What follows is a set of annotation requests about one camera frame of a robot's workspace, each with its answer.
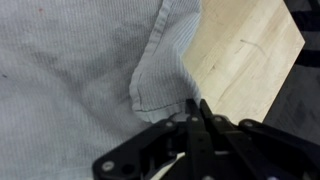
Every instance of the pencil mark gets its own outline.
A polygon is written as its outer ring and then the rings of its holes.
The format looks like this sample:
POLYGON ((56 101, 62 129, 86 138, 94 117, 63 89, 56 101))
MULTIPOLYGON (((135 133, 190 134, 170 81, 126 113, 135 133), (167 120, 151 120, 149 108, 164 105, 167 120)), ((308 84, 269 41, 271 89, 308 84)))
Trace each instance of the pencil mark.
POLYGON ((241 46, 236 52, 234 52, 234 54, 237 54, 242 48, 243 46, 241 46))
POLYGON ((246 40, 243 40, 243 39, 241 39, 240 42, 243 42, 243 43, 246 43, 246 44, 250 44, 250 45, 252 45, 252 46, 255 46, 256 48, 258 48, 258 49, 262 52, 262 54, 263 54, 264 56, 267 57, 266 52, 264 52, 264 50, 262 49, 262 47, 259 46, 258 44, 253 43, 253 42, 249 42, 249 41, 246 41, 246 40))
POLYGON ((211 67, 210 71, 215 70, 215 69, 216 69, 216 66, 213 65, 213 66, 211 67))

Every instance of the hole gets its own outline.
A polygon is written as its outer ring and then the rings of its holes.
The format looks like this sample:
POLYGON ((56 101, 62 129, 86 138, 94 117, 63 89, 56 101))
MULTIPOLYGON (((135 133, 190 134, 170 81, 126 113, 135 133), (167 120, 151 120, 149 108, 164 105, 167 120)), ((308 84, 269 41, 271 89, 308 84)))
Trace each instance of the hole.
POLYGON ((122 167, 122 172, 124 174, 131 174, 134 171, 134 166, 132 164, 126 164, 122 167))

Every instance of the wooden surface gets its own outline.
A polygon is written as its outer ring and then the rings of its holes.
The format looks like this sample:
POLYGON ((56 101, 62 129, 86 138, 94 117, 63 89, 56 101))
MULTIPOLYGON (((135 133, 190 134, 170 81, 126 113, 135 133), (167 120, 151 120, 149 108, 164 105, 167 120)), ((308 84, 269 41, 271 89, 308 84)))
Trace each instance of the wooden surface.
POLYGON ((202 0, 184 64, 214 113, 263 121, 303 44, 282 0, 202 0))

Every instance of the bolt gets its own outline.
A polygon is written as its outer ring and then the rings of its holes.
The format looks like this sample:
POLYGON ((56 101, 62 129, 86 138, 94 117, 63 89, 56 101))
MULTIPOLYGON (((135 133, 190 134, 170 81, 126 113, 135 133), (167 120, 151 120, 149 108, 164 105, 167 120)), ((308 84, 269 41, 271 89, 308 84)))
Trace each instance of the bolt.
POLYGON ((221 121, 222 121, 221 117, 215 117, 214 119, 215 119, 217 122, 221 122, 221 121))
POLYGON ((249 121, 244 122, 244 125, 246 125, 248 127, 252 127, 253 126, 253 124, 251 122, 249 122, 249 121))
POLYGON ((279 180, 277 177, 274 177, 274 176, 270 176, 267 178, 267 180, 279 180))
POLYGON ((202 180, 214 180, 214 178, 211 176, 204 176, 202 180))
POLYGON ((102 164, 102 170, 104 170, 104 171, 111 171, 113 168, 114 168, 113 161, 107 161, 102 164))
POLYGON ((198 119, 197 117, 192 117, 191 120, 192 120, 193 122, 199 121, 199 119, 198 119))
POLYGON ((169 151, 169 152, 168 152, 168 155, 171 156, 171 157, 174 157, 174 156, 177 155, 177 153, 174 152, 174 151, 169 151))
POLYGON ((169 121, 169 122, 166 123, 166 126, 172 127, 172 126, 173 126, 173 123, 169 121))

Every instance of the gray fabric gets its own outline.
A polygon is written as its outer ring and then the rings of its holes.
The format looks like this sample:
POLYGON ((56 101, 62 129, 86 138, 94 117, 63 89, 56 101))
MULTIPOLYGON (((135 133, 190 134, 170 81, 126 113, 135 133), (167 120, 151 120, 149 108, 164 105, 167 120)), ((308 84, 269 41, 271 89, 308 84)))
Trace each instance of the gray fabric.
POLYGON ((310 11, 309 0, 284 0, 290 12, 293 11, 310 11))
POLYGON ((301 34, 306 42, 303 46, 304 50, 320 50, 320 32, 301 31, 301 34))
POLYGON ((181 55, 199 0, 0 0, 0 179, 85 180, 199 101, 181 55))
POLYGON ((320 144, 320 71, 293 66, 264 123, 320 144))

